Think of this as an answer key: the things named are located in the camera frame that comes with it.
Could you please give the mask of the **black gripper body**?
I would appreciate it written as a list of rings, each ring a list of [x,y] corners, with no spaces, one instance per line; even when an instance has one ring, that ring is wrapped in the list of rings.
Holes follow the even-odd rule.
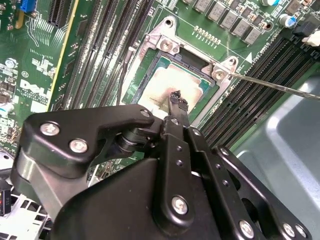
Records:
[[[219,240],[200,177],[192,176],[195,220],[181,235],[168,236],[152,217],[156,162],[134,164],[72,198],[55,219],[51,240]]]

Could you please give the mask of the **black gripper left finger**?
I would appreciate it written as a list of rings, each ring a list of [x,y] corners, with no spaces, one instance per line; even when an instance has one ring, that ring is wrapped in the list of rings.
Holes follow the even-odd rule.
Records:
[[[174,176],[190,177],[190,147],[184,138],[188,102],[168,96],[168,115],[154,116],[139,104],[35,113],[22,125],[11,181],[42,205],[54,221],[65,204],[84,191],[89,168],[135,152],[160,163],[161,199]]]

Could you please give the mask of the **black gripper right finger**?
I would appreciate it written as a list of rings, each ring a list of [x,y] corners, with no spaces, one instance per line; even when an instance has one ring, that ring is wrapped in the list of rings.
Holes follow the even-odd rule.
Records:
[[[226,147],[210,148],[180,101],[195,180],[196,219],[184,240],[310,240],[306,226]]]

